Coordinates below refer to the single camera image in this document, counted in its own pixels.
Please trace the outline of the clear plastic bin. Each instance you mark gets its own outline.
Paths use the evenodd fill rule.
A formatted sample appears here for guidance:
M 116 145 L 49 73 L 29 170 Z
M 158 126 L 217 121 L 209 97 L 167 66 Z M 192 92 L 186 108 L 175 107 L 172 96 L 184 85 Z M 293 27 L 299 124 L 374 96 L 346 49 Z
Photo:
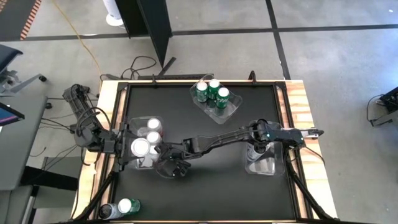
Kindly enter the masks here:
M 214 75 L 206 74 L 203 78 L 199 79 L 199 81 L 197 81 L 190 88 L 190 94 L 191 94 L 194 104 L 196 104 L 199 107 L 199 109 L 201 109 L 205 114 L 207 114 L 216 123 L 223 124 L 228 119 L 230 119 L 230 117 L 232 117 L 232 115 L 235 114 L 237 109 L 242 104 L 243 99 L 241 96 L 234 94 L 230 87 L 227 87 L 226 85 L 222 84 L 222 82 L 219 80 L 220 88 L 225 87 L 229 90 L 229 101 L 228 101 L 227 107 L 226 108 L 218 108 L 216 106 L 216 99 L 215 100 L 207 99 L 206 102 L 200 103 L 197 100 L 197 97 L 195 94 L 195 87 L 196 87 L 197 83 L 198 82 L 206 82 L 206 84 L 208 85 L 208 82 L 214 78 L 215 78 Z
M 148 127 L 147 127 L 147 121 L 150 118 L 158 118 L 161 121 L 160 117 L 156 117 L 156 116 L 146 116 L 146 117 L 139 117 L 139 118 L 133 118 L 130 120 L 129 123 L 129 130 L 134 133 L 135 135 L 137 135 L 137 138 L 146 138 L 147 133 L 149 131 L 151 131 Z M 131 143 L 133 142 L 133 140 L 129 143 L 130 145 L 130 150 L 129 153 L 130 155 L 133 156 L 132 152 L 131 152 Z M 146 159 L 144 160 L 144 162 L 142 163 L 130 163 L 130 165 L 133 166 L 133 168 L 137 169 L 137 170 L 144 170 L 144 169 L 153 169 L 155 166 L 155 163 L 157 162 L 157 159 L 152 159 L 151 157 L 149 157 L 149 153 L 146 155 Z
M 246 172 L 258 175 L 282 175 L 285 172 L 282 144 L 270 142 L 265 148 L 265 153 L 257 161 L 246 160 Z

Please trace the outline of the black frame strut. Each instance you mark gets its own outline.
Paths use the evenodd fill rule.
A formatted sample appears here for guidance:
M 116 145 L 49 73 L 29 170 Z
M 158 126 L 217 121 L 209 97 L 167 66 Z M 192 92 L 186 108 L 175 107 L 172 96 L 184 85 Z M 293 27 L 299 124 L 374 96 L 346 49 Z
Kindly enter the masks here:
M 116 176 L 115 171 L 111 171 L 105 181 L 100 185 L 100 188 L 98 189 L 97 193 L 94 195 L 94 197 L 91 199 L 89 204 L 84 208 L 82 213 L 74 218 L 73 220 L 87 220 L 94 208 L 96 207 L 97 203 L 102 199 L 102 196 L 105 192 L 105 190 L 108 188 L 110 183 L 114 180 Z
M 310 206 L 313 208 L 313 210 L 315 211 L 315 213 L 317 214 L 317 216 L 320 219 L 323 220 L 332 220 L 333 217 L 331 217 L 329 214 L 327 214 L 324 209 L 322 209 L 322 207 L 317 203 L 317 201 L 314 199 L 314 197 L 311 195 L 311 193 L 309 192 L 309 190 L 306 188 L 306 186 L 303 184 L 303 182 L 300 180 L 299 176 L 294 174 L 292 176 L 292 179 L 294 180 L 294 182 L 296 183 L 296 185 L 298 186 L 298 188 L 300 189 L 301 193 L 304 196 L 304 199 L 306 199 L 308 201 L 308 203 L 310 204 Z

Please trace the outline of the monitor with blue screen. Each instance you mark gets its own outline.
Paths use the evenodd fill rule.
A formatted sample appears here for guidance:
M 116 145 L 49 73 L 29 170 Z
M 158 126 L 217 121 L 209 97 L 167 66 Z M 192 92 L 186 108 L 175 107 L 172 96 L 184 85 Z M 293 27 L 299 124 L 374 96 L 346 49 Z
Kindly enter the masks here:
M 17 110 L 0 102 L 0 127 L 25 119 L 25 116 Z

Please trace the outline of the black can bottom left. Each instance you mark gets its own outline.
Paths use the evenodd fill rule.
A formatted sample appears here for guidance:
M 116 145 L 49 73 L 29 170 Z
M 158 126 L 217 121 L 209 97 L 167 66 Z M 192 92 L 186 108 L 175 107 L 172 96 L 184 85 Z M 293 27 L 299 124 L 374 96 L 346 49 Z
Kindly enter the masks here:
M 118 206 L 114 203 L 106 203 L 99 209 L 99 217 L 103 220 L 121 218 L 123 214 L 119 211 Z

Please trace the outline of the black mat with striped edge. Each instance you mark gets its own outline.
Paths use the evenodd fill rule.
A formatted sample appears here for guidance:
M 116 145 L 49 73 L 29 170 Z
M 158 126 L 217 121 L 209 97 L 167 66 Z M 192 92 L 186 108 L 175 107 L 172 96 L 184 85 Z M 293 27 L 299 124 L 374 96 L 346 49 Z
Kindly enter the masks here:
M 0 42 L 27 38 L 42 0 L 0 0 Z

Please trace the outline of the wooden table border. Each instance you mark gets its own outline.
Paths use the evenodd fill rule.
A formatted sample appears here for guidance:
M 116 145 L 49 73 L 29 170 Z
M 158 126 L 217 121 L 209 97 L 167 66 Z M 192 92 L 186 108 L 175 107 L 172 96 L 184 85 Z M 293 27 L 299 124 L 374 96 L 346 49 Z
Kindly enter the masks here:
M 127 105 L 127 85 L 149 85 L 152 87 L 172 85 L 193 85 L 194 80 L 108 80 L 103 81 L 99 92 L 98 106 L 103 109 L 110 118 L 120 123 L 122 120 L 122 108 Z M 277 85 L 277 102 L 282 113 L 282 124 L 295 128 L 310 128 L 313 126 L 313 118 L 310 105 L 301 80 L 270 80 L 269 84 Z M 324 211 L 336 217 L 336 208 L 331 193 L 325 163 L 319 142 L 316 139 L 307 139 L 307 148 L 302 149 L 294 156 L 294 169 L 299 176 L 305 179 L 306 186 L 317 203 Z M 98 161 L 96 169 L 84 165 L 79 178 L 78 193 L 75 197 L 72 217 L 83 213 L 90 200 L 99 191 L 100 184 L 110 173 L 114 163 L 112 157 L 104 154 L 88 152 L 84 162 Z

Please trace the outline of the grey desk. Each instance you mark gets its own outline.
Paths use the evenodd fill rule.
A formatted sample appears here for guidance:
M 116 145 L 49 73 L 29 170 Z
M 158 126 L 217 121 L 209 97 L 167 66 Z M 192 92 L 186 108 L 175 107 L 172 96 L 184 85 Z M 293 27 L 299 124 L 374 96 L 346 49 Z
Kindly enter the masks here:
M 0 98 L 0 103 L 24 115 L 23 120 L 0 130 L 0 190 L 13 190 L 20 185 L 46 102 L 46 96 Z

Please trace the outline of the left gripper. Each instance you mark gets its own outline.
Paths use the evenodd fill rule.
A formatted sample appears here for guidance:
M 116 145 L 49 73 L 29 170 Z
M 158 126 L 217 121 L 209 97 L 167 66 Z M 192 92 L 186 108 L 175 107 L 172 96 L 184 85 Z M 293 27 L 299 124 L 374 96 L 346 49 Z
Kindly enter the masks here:
M 103 152 L 105 154 L 112 154 L 119 165 L 124 165 L 123 157 L 126 150 L 126 138 L 135 140 L 137 135 L 129 132 L 129 125 L 122 122 L 119 129 L 112 129 L 105 132 L 103 138 Z M 127 156 L 127 163 L 142 163 L 146 159 L 146 156 Z

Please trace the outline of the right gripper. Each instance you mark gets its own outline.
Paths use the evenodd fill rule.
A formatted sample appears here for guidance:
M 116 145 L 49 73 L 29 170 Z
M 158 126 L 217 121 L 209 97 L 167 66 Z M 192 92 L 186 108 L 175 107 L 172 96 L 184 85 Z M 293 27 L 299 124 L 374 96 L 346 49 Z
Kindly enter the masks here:
M 191 167 L 191 163 L 186 161 L 177 161 L 176 165 L 175 161 L 170 160 L 188 160 L 191 157 L 189 141 L 182 141 L 182 143 L 162 141 L 159 144 L 159 149 L 159 161 L 162 161 L 161 174 L 170 178 L 175 177 L 175 175 L 185 176 L 187 174 L 188 169 Z

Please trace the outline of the green Sprite can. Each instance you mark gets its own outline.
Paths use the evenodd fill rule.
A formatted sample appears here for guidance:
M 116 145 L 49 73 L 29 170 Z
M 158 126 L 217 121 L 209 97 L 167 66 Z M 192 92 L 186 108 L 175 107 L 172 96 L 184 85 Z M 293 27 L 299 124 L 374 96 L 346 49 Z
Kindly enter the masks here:
M 214 78 L 208 82 L 208 99 L 209 100 L 216 99 L 219 88 L 220 88 L 219 80 Z
M 206 82 L 198 82 L 195 87 L 195 94 L 200 103 L 204 103 L 208 99 L 208 85 Z
M 137 213 L 141 208 L 141 202 L 138 199 L 123 198 L 118 203 L 118 210 L 124 215 Z
M 216 95 L 216 106 L 218 108 L 226 108 L 229 101 L 229 90 L 221 87 Z

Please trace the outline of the black partition panel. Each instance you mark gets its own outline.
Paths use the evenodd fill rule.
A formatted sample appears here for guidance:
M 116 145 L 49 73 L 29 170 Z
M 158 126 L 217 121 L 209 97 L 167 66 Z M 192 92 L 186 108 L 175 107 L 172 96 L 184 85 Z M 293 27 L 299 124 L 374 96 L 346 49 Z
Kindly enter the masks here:
M 166 0 L 115 0 L 128 37 L 148 35 L 151 38 L 158 61 L 162 67 L 160 76 L 174 63 L 165 57 L 172 28 Z

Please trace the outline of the office chair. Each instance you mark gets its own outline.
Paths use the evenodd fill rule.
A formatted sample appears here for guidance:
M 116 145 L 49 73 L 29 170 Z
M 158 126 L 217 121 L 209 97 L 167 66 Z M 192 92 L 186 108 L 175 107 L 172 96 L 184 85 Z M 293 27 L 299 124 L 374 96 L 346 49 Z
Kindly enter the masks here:
M 41 82 L 47 81 L 47 78 L 39 73 L 22 82 L 17 76 L 17 71 L 8 70 L 8 66 L 14 59 L 22 54 L 23 52 L 20 50 L 0 44 L 0 97 L 13 96 L 31 84 L 34 80 L 40 80 Z

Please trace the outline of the black equipment stand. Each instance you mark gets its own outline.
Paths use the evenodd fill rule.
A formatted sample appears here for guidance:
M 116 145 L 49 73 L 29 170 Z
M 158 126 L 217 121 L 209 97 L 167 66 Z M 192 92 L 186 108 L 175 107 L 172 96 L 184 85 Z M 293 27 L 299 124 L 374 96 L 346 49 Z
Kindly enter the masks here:
M 387 114 L 378 118 L 369 118 L 369 104 L 374 98 L 379 98 L 382 105 L 386 108 Z M 398 86 L 387 92 L 372 97 L 367 104 L 366 119 L 372 127 L 380 127 L 383 124 L 392 123 L 398 129 Z

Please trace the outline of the black desk base plate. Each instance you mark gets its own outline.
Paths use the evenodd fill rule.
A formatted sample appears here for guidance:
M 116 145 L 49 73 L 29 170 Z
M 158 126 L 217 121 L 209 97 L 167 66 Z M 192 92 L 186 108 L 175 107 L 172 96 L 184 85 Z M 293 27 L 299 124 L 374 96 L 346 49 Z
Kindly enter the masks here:
M 78 189 L 78 179 L 76 177 L 26 166 L 22 173 L 20 185 L 38 185 L 76 191 Z

